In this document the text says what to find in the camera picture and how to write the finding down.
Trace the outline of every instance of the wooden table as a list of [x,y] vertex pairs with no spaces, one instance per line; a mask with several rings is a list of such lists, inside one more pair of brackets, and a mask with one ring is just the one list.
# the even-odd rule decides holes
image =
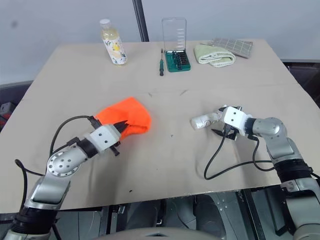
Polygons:
[[[19,210],[23,176],[14,159],[44,173],[60,123],[76,115],[94,115],[129,96],[149,111],[150,131],[126,138],[117,157],[107,151],[81,165],[63,209],[279,184],[275,171],[260,172],[252,165],[204,180],[204,168],[221,138],[209,128],[194,131],[190,119],[224,104],[241,105],[256,118],[281,119],[304,160],[319,173],[320,110],[269,45],[253,41],[250,59],[237,57],[235,64],[223,68],[198,64],[193,54],[198,42],[187,42],[191,71],[170,73],[165,67],[164,76],[159,76],[161,42],[125,43],[125,66],[113,65],[103,44],[58,47],[0,134],[0,213]],[[56,146],[90,131],[86,120],[69,123]],[[253,148],[254,142],[244,137],[226,140],[208,174],[250,161]],[[263,141],[256,159],[269,159]],[[38,177],[28,179],[30,190]]]

